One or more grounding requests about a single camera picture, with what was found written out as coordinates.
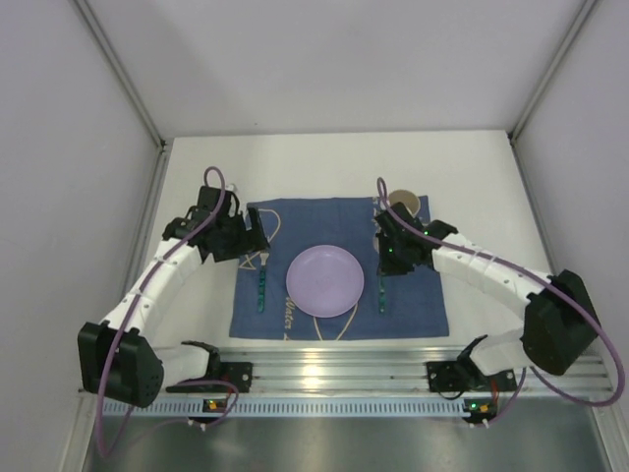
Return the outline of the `fork with teal handle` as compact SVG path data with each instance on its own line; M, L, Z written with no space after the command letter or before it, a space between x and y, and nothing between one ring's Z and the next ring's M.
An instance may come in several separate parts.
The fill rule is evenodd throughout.
M268 258L268 251L264 251L259 254L260 267L257 285L257 311L259 313L263 313L265 308L266 266Z

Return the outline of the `beige paper cup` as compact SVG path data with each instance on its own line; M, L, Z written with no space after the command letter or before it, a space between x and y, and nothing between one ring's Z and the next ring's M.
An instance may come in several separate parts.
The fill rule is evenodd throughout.
M419 197L408 190L395 190L388 195L387 200L391 207L402 204L413 217L416 217L421 209Z

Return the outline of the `spoon with teal handle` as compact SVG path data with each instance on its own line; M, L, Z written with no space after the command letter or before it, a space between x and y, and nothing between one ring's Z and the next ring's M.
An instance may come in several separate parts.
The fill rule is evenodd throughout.
M378 273L378 311L384 314L386 311L386 288L382 273Z

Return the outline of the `blue embroidered cloth placemat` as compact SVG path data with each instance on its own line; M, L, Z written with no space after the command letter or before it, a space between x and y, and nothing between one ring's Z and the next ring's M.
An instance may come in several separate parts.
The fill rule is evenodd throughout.
M379 211L376 197L277 199L256 202L270 242L265 308L257 311L258 254L240 260L230 335L256 340L354 341L446 337L449 334L440 276L425 267L384 277L386 311L378 311ZM338 246L350 252L365 275L365 288L349 312L316 319L299 310L286 289L290 263L306 249Z

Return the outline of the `lilac plastic plate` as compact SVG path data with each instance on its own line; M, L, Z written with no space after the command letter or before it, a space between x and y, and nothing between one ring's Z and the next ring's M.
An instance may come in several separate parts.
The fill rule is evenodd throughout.
M365 276L359 261L347 250L313 246L300 253L289 265L286 289L303 313L331 319L352 310L359 302Z

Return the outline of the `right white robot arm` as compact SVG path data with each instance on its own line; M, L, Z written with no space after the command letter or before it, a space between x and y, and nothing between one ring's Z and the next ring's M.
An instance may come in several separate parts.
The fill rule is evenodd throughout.
M522 321L518 328L483 334L466 346L454 362L462 381L476 385L529 367L562 376L598 338L598 316L576 273L521 272L446 222L421 224L401 204L379 211L375 222L380 275L426 267L476 288Z

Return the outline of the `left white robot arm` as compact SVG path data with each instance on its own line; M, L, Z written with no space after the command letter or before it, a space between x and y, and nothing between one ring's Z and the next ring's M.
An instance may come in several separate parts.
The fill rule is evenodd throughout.
M145 408L165 387L215 380L220 355L214 346L184 341L159 350L152 341L186 280L206 261L238 260L269 247L259 210L240 208L230 190L203 185L186 215L165 227L149 264L103 320L78 334L85 390Z

